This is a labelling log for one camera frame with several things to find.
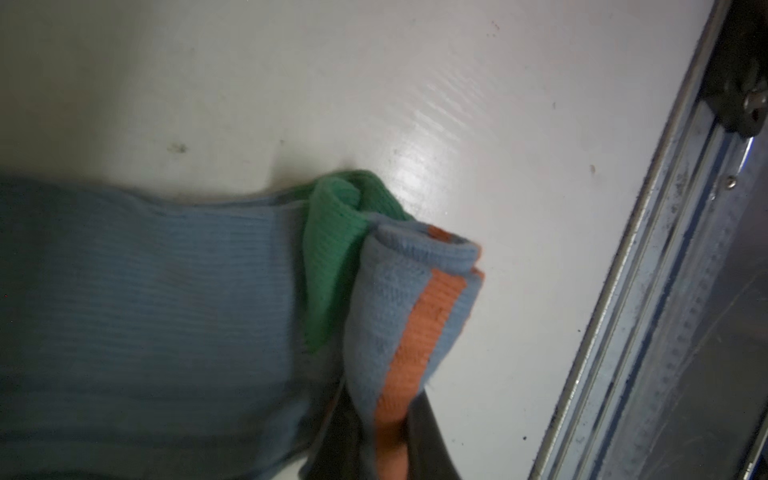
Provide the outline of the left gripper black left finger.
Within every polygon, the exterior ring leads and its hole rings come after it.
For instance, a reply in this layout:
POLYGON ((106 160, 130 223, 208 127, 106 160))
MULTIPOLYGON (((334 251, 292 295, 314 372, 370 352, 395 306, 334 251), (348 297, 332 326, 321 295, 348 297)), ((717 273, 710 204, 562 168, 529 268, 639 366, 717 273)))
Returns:
POLYGON ((304 480, 355 480, 360 476, 362 426, 347 385, 341 383, 299 471, 304 480))

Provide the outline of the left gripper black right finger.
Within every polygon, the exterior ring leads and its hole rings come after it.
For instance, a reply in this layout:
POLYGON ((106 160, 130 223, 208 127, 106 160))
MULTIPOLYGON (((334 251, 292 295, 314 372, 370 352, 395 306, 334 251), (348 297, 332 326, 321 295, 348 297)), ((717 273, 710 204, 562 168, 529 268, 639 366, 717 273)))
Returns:
POLYGON ((409 405, 406 418, 408 479, 460 480, 426 391, 409 405))

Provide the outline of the blue orange striped sock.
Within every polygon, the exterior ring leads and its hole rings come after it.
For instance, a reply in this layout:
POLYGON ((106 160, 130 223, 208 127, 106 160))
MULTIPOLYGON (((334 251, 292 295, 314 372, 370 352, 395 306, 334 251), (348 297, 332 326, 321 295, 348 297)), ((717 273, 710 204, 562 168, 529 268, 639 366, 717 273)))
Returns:
POLYGON ((198 205, 5 176, 1 475, 269 479, 345 383, 358 479, 408 479, 480 255, 366 171, 198 205))

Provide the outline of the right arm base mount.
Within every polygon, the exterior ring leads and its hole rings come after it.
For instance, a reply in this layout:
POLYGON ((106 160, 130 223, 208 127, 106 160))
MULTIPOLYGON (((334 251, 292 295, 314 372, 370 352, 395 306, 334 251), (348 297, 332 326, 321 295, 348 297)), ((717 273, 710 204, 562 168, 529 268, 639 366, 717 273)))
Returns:
POLYGON ((717 122, 744 139, 767 119, 767 3, 734 1, 702 83, 700 98, 717 122))

